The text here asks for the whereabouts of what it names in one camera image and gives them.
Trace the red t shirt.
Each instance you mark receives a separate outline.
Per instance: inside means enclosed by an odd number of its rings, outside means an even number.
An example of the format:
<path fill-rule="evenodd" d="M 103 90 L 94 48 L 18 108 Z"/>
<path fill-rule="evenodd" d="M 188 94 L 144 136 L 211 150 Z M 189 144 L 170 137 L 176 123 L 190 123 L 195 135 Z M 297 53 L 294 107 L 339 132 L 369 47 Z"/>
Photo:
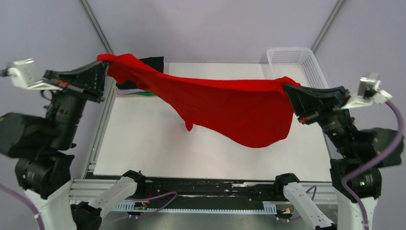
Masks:
<path fill-rule="evenodd" d="M 191 131 L 195 125 L 234 142 L 264 148 L 287 138 L 293 108 L 283 85 L 298 86 L 289 77 L 274 80 L 209 80 L 159 72 L 131 54 L 100 54 L 108 75 L 118 83 L 132 81 L 168 103 Z"/>

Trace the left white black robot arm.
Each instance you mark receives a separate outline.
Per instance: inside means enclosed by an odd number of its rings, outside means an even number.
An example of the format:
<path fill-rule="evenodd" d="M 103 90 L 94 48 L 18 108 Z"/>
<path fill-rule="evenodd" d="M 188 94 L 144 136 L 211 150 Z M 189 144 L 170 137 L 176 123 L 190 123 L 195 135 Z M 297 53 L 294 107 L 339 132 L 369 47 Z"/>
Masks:
<path fill-rule="evenodd" d="M 37 73 L 33 59 L 11 62 L 1 70 L 14 86 L 50 91 L 45 117 L 6 113 L 0 118 L 0 151 L 17 159 L 15 175 L 22 201 L 34 212 L 41 230 L 97 230 L 104 217 L 128 197 L 146 194 L 146 178 L 132 170 L 88 202 L 71 204 L 70 166 L 74 136 L 88 101 L 104 100 L 109 63 L 95 61 L 70 71 Z"/>

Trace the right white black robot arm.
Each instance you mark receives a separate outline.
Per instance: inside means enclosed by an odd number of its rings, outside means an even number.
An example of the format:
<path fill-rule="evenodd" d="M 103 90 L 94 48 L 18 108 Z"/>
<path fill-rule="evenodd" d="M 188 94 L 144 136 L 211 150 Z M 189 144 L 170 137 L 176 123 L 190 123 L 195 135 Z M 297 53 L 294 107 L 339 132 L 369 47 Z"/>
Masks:
<path fill-rule="evenodd" d="M 400 165 L 404 149 L 404 120 L 384 91 L 370 89 L 368 99 L 379 99 L 397 119 L 397 130 L 359 130 L 349 106 L 356 98 L 340 86 L 315 89 L 284 85 L 298 121 L 317 123 L 329 138 L 339 159 L 330 160 L 330 176 L 338 204 L 338 220 L 333 222 L 318 208 L 293 173 L 275 178 L 273 193 L 288 200 L 304 220 L 308 230 L 370 230 L 382 190 L 381 168 Z"/>

